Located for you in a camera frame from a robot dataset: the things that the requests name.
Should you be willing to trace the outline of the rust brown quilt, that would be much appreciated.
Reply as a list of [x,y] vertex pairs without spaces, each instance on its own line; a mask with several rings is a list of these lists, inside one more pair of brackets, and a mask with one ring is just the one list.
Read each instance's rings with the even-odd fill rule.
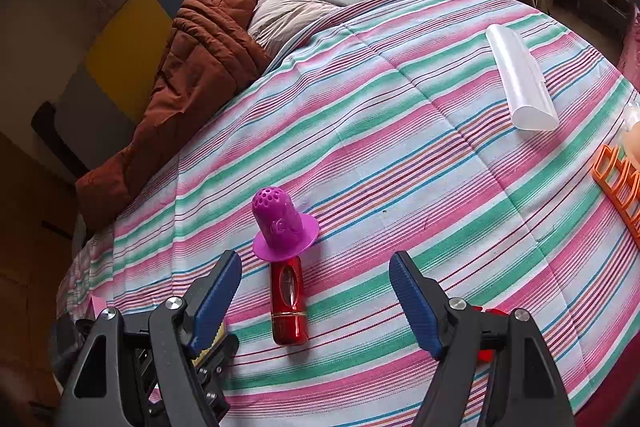
[[115,221],[218,109],[265,72],[270,57],[247,32],[256,4],[183,0],[130,143],[76,182],[89,229]]

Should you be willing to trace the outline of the purple perforated cap toy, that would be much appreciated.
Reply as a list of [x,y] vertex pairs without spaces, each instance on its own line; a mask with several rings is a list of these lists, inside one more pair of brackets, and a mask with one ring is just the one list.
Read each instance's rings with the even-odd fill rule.
[[287,191],[277,186],[259,190],[252,199],[252,213],[259,232],[253,241],[256,257],[281,262],[299,256],[319,235],[314,216],[299,212]]

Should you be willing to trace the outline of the pink-rimmed white tray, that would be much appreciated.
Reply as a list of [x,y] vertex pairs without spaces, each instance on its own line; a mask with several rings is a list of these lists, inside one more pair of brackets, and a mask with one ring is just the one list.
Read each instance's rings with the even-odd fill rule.
[[80,307],[78,317],[80,319],[94,321],[106,307],[107,303],[103,298],[90,296]]

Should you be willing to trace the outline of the striped bedsheet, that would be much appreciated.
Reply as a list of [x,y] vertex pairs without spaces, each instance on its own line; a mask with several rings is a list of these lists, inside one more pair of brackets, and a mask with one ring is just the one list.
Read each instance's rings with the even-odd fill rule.
[[[511,121],[486,37],[518,32],[559,126]],[[590,173],[632,84],[515,0],[372,0],[313,24],[82,248],[58,311],[180,295],[227,249],[242,281],[229,426],[405,426],[435,362],[388,278],[395,251],[475,306],[528,310],[582,407],[639,334],[639,251]],[[308,341],[279,346],[252,199],[283,188],[319,235],[302,262]]]

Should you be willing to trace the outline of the red puzzle piece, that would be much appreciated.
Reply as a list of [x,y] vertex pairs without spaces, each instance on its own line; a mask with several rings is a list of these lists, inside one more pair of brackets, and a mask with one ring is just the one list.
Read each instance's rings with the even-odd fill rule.
[[[485,314],[495,315],[496,317],[506,317],[508,314],[497,308],[483,308],[482,306],[472,306],[472,309]],[[483,329],[483,343],[493,343],[495,335],[491,329]],[[480,348],[477,353],[477,364],[489,364],[494,358],[495,349],[489,346],[487,349]]]

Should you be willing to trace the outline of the orange plastic rack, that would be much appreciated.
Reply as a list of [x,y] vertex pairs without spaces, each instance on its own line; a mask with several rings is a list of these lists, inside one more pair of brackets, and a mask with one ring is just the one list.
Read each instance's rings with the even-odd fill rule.
[[628,157],[622,156],[619,145],[602,144],[594,156],[591,176],[639,246],[639,170]]

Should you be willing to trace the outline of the red metallic cylinder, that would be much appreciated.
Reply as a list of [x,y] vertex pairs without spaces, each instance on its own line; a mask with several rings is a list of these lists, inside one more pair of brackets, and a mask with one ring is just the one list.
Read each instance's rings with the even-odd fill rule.
[[270,265],[271,329],[279,346],[308,341],[302,262],[298,256]]

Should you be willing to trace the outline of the tricolour headboard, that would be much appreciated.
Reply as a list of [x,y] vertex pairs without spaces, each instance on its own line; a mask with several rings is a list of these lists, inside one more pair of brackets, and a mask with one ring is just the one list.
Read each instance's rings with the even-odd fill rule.
[[74,178],[130,142],[182,2],[127,0],[50,104],[48,120],[35,127]]

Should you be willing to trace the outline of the white pillow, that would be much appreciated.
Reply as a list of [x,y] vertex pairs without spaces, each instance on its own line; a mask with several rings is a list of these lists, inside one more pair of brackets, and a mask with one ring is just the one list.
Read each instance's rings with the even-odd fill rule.
[[247,32],[271,58],[299,31],[338,9],[321,0],[256,1]]

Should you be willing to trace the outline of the white plastic tube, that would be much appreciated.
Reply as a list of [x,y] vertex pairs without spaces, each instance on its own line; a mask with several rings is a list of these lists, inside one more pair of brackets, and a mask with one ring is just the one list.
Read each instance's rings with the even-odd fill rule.
[[506,94],[513,126],[523,131],[553,131],[559,117],[538,62],[515,30],[498,24],[486,29],[491,53]]

